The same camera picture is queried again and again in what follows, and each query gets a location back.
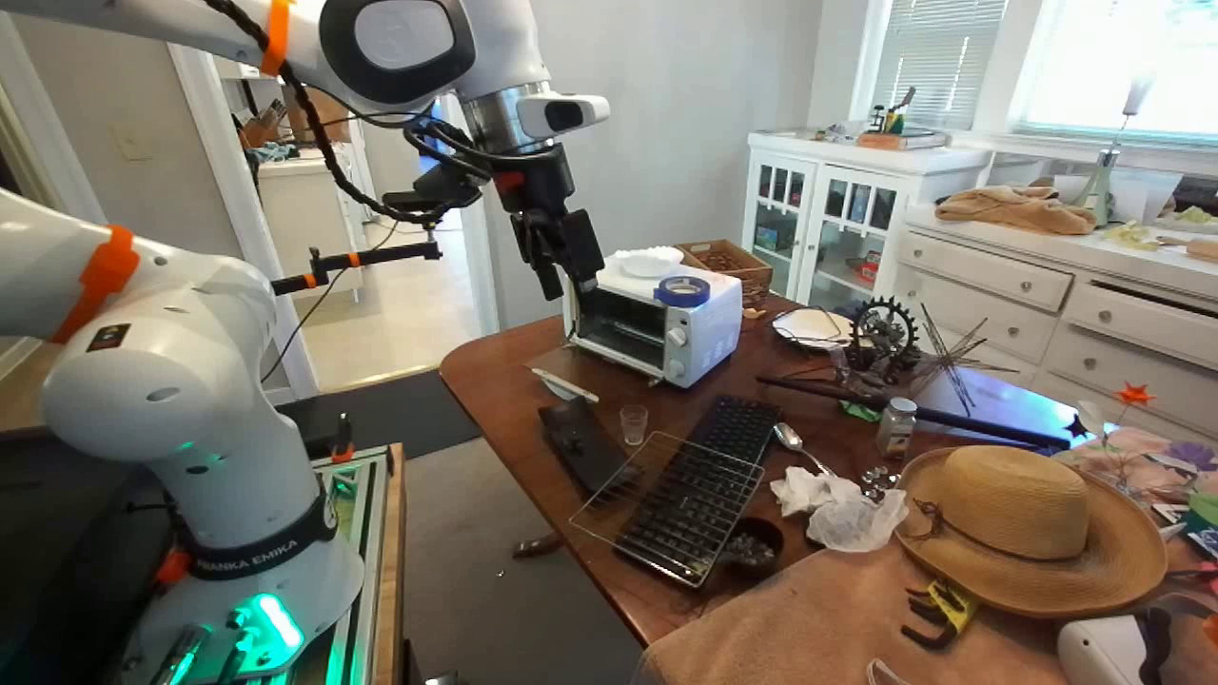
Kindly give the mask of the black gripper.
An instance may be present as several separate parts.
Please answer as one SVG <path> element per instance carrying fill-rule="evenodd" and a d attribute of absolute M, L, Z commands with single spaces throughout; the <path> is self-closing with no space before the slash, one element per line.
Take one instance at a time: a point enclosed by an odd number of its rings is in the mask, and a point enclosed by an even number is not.
<path fill-rule="evenodd" d="M 541 293 L 555 301 L 562 277 L 587 286 L 600 265 L 600 244 L 587 211 L 569 211 L 573 180 L 558 149 L 543 149 L 506 168 L 506 213 L 520 259 Z"/>

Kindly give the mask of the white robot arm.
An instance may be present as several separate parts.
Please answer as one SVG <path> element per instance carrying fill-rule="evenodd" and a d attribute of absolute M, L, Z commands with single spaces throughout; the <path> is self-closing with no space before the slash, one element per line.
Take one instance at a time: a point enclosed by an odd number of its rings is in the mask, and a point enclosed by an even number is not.
<path fill-rule="evenodd" d="M 436 161 L 410 213 L 496 190 L 549 297 L 592 282 L 600 246 L 558 138 L 609 113 L 558 94 L 529 0 L 0 0 L 2 10 L 193 46 L 300 81 L 394 127 Z M 286 672 L 337 625 L 363 557 L 335 534 L 303 438 L 259 379 L 273 286 L 231 256 L 2 202 L 0 329 L 61 350 L 43 417 L 73 449 L 147 469 L 186 576 L 115 667 L 118 685 L 234 685 Z"/>

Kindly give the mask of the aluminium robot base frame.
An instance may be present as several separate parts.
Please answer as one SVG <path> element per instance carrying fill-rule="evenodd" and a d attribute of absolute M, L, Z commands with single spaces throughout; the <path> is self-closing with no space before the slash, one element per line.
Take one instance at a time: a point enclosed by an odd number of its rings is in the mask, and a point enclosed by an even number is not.
<path fill-rule="evenodd" d="M 313 464 L 309 511 L 241 548 L 186 546 L 133 627 L 118 685 L 374 685 L 394 641 L 401 444 Z"/>

